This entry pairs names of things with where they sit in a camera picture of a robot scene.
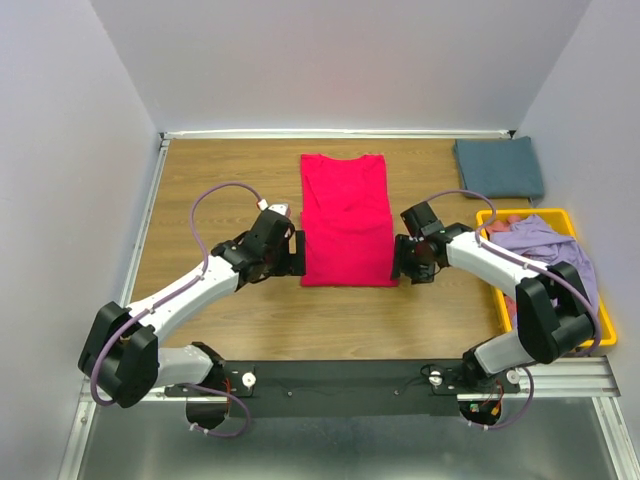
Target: cable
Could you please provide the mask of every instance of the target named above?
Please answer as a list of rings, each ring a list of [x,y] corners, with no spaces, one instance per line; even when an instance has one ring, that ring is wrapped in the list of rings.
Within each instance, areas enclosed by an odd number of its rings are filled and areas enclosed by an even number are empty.
[[[231,186],[241,187],[241,188],[244,188],[246,190],[249,190],[251,193],[253,193],[253,195],[256,197],[258,202],[262,201],[262,196],[253,187],[251,187],[251,186],[249,186],[249,185],[247,185],[245,183],[241,183],[241,182],[224,182],[224,183],[220,183],[218,185],[215,185],[214,187],[211,187],[206,192],[204,192],[202,195],[200,195],[196,199],[195,202],[193,202],[193,205],[191,206],[191,212],[189,214],[189,228],[191,229],[191,233],[193,235],[193,238],[196,240],[196,243],[200,247],[200,252],[202,253],[202,259],[203,259],[202,260],[202,273],[200,275],[195,276],[192,280],[187,282],[182,287],[177,288],[173,292],[167,294],[166,296],[164,296],[161,299],[159,299],[158,301],[156,301],[151,306],[151,309],[145,308],[140,313],[138,313],[137,315],[135,315],[134,317],[129,319],[127,322],[124,323],[124,325],[122,325],[118,330],[115,331],[115,333],[109,338],[109,340],[107,340],[107,343],[105,343],[104,347],[102,347],[102,350],[98,354],[98,358],[96,359],[96,363],[93,366],[93,370],[91,371],[91,382],[90,382],[91,397],[93,398],[93,400],[98,405],[102,405],[103,407],[108,407],[108,406],[113,405],[115,403],[115,400],[113,400],[113,399],[104,400],[98,394],[98,376],[99,376],[100,370],[102,369],[102,364],[103,364],[105,358],[107,358],[107,355],[109,354],[109,351],[113,348],[113,346],[120,339],[120,337],[122,337],[125,334],[125,332],[127,330],[129,330],[129,328],[131,328],[133,325],[135,325],[138,321],[140,321],[146,315],[150,314],[151,311],[157,309],[158,307],[164,305],[168,301],[176,298],[178,295],[180,295],[180,294],[186,292],[187,290],[189,290],[192,286],[194,286],[196,283],[198,283],[198,281],[206,273],[207,268],[209,267],[209,252],[207,251],[207,247],[205,247],[204,242],[202,241],[202,238],[200,238],[200,235],[198,234],[198,230],[196,229],[196,224],[195,224],[196,208],[198,207],[200,202],[202,200],[204,200],[209,194],[211,194],[211,193],[213,193],[213,192],[215,192],[217,190],[220,190],[221,188],[231,187]]]
[[[482,428],[486,428],[487,430],[501,430],[503,428],[510,427],[511,425],[516,423],[518,420],[520,420],[525,413],[527,413],[527,410],[529,410],[529,407],[531,407],[531,402],[533,401],[533,390],[534,390],[533,375],[531,375],[531,372],[527,367],[523,367],[522,369],[524,370],[524,373],[527,374],[527,377],[529,377],[529,396],[527,397],[527,401],[524,402],[524,405],[522,406],[520,411],[515,415],[513,415],[512,417],[510,417],[508,420],[505,420],[502,423],[497,423],[496,425],[480,425]],[[502,402],[503,396],[504,396],[504,390],[502,391],[502,395],[500,398],[501,402]]]
[[[229,382],[228,378],[224,379],[224,386],[227,387],[227,393],[231,393],[231,382]],[[227,413],[231,410],[231,399],[227,398]]]
[[[434,195],[431,195],[430,197],[428,197],[425,201],[426,202],[430,202],[431,200],[434,200],[438,197],[442,197],[443,195],[448,195],[451,193],[464,193],[467,195],[471,195],[473,197],[479,198],[481,200],[484,200],[484,202],[489,205],[489,207],[491,208],[491,217],[489,217],[489,219],[487,221],[485,221],[482,225],[480,225],[477,229],[476,229],[476,241],[478,242],[478,245],[480,245],[482,248],[484,248],[485,250],[488,250],[489,252],[493,253],[494,255],[497,255],[498,257],[507,260],[511,263],[515,263],[516,265],[520,266],[520,267],[524,267],[524,268],[528,268],[530,270],[533,270],[536,273],[539,273],[541,275],[544,275],[548,278],[550,278],[551,280],[553,280],[555,283],[557,283],[558,285],[564,287],[565,289],[567,289],[569,291],[569,293],[571,293],[571,295],[573,295],[574,297],[576,297],[580,303],[582,303],[584,305],[584,307],[586,308],[587,312],[589,313],[589,316],[591,317],[592,321],[593,321],[593,327],[595,330],[595,334],[594,334],[594,338],[593,338],[593,343],[590,347],[586,348],[585,350],[579,351],[576,353],[577,357],[583,357],[586,355],[591,354],[596,348],[598,348],[598,346],[600,345],[600,342],[602,340],[602,327],[600,325],[600,322],[598,320],[598,312],[593,308],[593,306],[591,305],[591,303],[589,303],[589,300],[587,300],[584,295],[582,295],[582,293],[580,293],[573,285],[571,285],[569,282],[567,282],[565,279],[560,278],[558,275],[556,275],[553,272],[550,272],[544,268],[540,268],[536,265],[532,265],[530,263],[527,263],[523,260],[520,260],[519,258],[513,257],[499,249],[497,249],[490,241],[488,240],[484,240],[480,235],[482,230],[487,227],[488,225],[491,225],[493,223],[493,221],[496,219],[496,215],[497,215],[497,211],[496,211],[496,207],[493,204],[493,202],[491,200],[489,200],[487,197],[485,197],[484,195],[480,194],[480,193],[476,193],[476,192],[472,192],[471,190],[463,190],[463,189],[453,189],[453,190],[445,190],[443,192],[439,192],[436,193]]]
[[[433,272],[433,275],[431,275],[431,278],[436,278],[436,275],[439,274],[442,271],[442,267],[440,265],[438,265],[438,270],[436,272]]]
[[[231,393],[223,392],[222,390],[215,390],[213,388],[207,388],[207,387],[202,387],[200,385],[194,385],[192,383],[188,383],[185,386],[189,387],[189,388],[193,388],[195,390],[199,390],[201,392],[210,393],[212,395],[217,395],[217,396],[220,396],[220,397],[227,397],[229,400],[231,400],[233,402],[236,402],[236,405],[238,405],[240,408],[242,408],[242,410],[244,410],[244,415],[245,415],[245,421],[242,424],[242,427],[240,427],[235,432],[220,433],[220,432],[216,432],[214,430],[209,430],[208,428],[201,427],[197,423],[192,423],[191,424],[191,427],[190,427],[191,430],[197,430],[197,431],[202,432],[205,435],[208,435],[210,437],[233,438],[233,437],[239,437],[244,432],[246,432],[247,428],[249,428],[249,425],[251,424],[251,412],[249,411],[249,407],[247,407],[247,405],[242,400],[240,400],[238,397],[236,397],[235,395],[232,395]]]
[[[502,383],[500,383],[500,380],[498,380],[498,387],[500,387],[500,397],[498,397],[498,406],[502,408],[502,399],[504,398],[504,387],[502,386]]]
[[[404,392],[407,391],[409,387],[413,387],[414,385],[424,385],[424,384],[425,384],[425,381],[422,375],[420,375],[419,377],[413,377],[407,380],[406,382],[404,382],[404,384],[400,388],[397,388],[394,393],[396,395],[402,395]]]
[[[423,365],[422,367],[420,367],[420,375],[422,375],[424,378],[426,378],[427,380],[429,380],[429,375],[424,373],[424,369],[425,368],[429,368],[431,366],[430,363],[427,363],[426,365]]]
[[[484,407],[487,403],[489,403],[492,400],[493,394],[496,393],[496,389],[498,387],[499,382],[500,381],[496,379],[495,383],[493,384],[493,387],[491,387],[491,392],[489,393],[489,396],[484,402],[480,404],[480,408]]]

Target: pink t-shirt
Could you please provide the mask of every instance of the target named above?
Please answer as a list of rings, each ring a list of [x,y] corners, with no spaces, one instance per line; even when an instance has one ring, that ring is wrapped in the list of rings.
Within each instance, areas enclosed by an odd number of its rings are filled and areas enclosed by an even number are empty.
[[[303,286],[393,287],[393,219],[382,155],[302,155]]]

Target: crumpled purple shirt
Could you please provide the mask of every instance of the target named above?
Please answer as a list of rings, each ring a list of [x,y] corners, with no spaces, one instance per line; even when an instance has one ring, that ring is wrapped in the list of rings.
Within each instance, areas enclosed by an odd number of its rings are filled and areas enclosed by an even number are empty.
[[[513,223],[510,232],[496,232],[491,241],[507,250],[548,264],[567,262],[573,265],[584,285],[589,302],[598,309],[598,285],[593,264],[575,238],[560,235],[538,215]]]

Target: white wall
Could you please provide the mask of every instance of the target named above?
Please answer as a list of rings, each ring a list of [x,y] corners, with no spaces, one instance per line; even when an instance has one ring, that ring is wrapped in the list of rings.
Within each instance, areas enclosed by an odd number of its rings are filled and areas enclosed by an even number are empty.
[[[57,478],[156,128],[87,0],[0,2],[0,477]]]
[[[620,344],[610,355],[640,446],[640,3],[594,0],[518,130],[592,256]]]
[[[162,131],[511,129],[589,0],[92,0]]]

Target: wooden surface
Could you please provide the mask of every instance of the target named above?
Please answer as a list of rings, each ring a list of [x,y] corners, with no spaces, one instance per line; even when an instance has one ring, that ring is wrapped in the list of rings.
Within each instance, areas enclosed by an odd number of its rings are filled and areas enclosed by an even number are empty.
[[[349,159],[382,153],[387,161],[395,232],[399,213],[427,195],[459,186],[451,140],[173,140],[162,174],[133,298],[144,298],[200,262],[188,226],[193,200],[229,180],[247,182],[270,202],[288,202],[299,225],[300,154]],[[197,227],[205,243],[234,238],[257,210],[243,189],[215,192],[201,203]],[[499,207],[527,207],[500,200]],[[450,195],[433,202],[445,223],[475,225],[482,202]],[[458,357],[499,333],[490,288],[448,268],[433,284],[398,288],[301,288],[299,278],[247,285],[206,308],[165,346],[203,341],[228,359],[380,359]]]

